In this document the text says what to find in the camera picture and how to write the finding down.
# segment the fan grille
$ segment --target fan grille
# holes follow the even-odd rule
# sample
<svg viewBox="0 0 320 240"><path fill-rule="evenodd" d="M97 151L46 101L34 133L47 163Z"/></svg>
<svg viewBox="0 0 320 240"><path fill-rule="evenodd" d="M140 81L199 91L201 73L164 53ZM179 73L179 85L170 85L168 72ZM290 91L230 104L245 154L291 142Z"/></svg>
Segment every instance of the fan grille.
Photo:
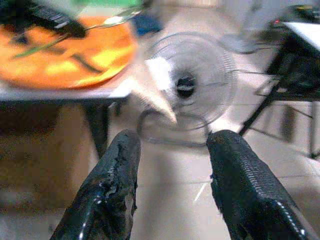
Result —
<svg viewBox="0 0 320 240"><path fill-rule="evenodd" d="M237 79L234 62L213 37L197 32L176 33L154 44L150 55L170 65L170 87L165 94L175 112L206 120L188 124L186 130L215 121L231 104Z"/></svg>

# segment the blue object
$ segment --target blue object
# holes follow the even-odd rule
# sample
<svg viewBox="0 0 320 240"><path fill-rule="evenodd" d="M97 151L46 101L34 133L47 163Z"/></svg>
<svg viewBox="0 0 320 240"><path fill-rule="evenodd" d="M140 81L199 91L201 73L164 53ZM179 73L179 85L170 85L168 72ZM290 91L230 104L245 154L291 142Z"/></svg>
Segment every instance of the blue object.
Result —
<svg viewBox="0 0 320 240"><path fill-rule="evenodd" d="M163 29L158 19L147 14L135 16L132 22L135 25L138 36L143 36L149 32L159 32Z"/></svg>

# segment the electric fan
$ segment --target electric fan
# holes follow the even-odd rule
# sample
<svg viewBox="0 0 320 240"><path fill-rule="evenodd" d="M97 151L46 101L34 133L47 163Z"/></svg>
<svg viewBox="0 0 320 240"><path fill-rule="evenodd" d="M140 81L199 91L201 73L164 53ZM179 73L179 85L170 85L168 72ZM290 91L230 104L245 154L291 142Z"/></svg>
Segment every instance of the electric fan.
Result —
<svg viewBox="0 0 320 240"><path fill-rule="evenodd" d="M177 124L172 124L160 113L145 110L138 121L138 133L151 143L204 146L204 142L147 136L145 129L153 121L154 125L162 128L158 134L163 134L163 129L170 129L177 135L177 132L204 128L207 136L208 124L225 112L235 92L236 74L232 57L216 39L198 32L167 36L155 43L148 54L152 62L149 70L170 102Z"/></svg>

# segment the table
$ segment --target table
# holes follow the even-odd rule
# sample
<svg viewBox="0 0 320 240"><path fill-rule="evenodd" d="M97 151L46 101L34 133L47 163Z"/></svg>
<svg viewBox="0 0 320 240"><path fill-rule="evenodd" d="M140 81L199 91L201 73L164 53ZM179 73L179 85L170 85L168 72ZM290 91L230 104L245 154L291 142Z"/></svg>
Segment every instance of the table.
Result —
<svg viewBox="0 0 320 240"><path fill-rule="evenodd" d="M111 79L108 84L101 84L86 89L70 90L37 90L13 87L0 81L0 110L7 106L34 104L82 104L90 125L92 137L99 157L102 157L107 147L108 138L108 107L112 103L120 106L130 93L128 84L132 67Z"/></svg>
<svg viewBox="0 0 320 240"><path fill-rule="evenodd" d="M306 58L311 61L320 60L320 24L285 22L283 23L283 25L290 31L290 34L279 50L279 53L272 60L271 64L266 70L266 74L268 75L277 75L279 81L274 84L270 93L265 96L265 99L254 111L254 113L243 123L243 127L240 130L239 134L243 136L247 132L247 130L250 129L251 125L258 118L264 108L272 104L273 101L311 102L311 115L309 116L311 118L309 128L309 156L310 158L315 159L320 155L320 152L315 152L314 149L316 140L315 132L317 127L317 122L315 120L317 116L317 107L315 102L320 101L320 92L294 93L290 92L289 90L286 92L279 90L283 85L283 81L290 73L290 65L292 65L292 63L297 60L295 56L299 58Z"/></svg>

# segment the fan base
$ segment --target fan base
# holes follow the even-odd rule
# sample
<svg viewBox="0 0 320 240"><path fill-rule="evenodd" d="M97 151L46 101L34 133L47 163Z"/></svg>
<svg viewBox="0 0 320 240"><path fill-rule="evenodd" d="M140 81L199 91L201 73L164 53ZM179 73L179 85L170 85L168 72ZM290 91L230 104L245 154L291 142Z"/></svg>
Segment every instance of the fan base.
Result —
<svg viewBox="0 0 320 240"><path fill-rule="evenodd" d="M239 34L228 34L224 35L219 43L226 49L237 54L252 54L256 52L257 46L254 42L244 38L243 35Z"/></svg>

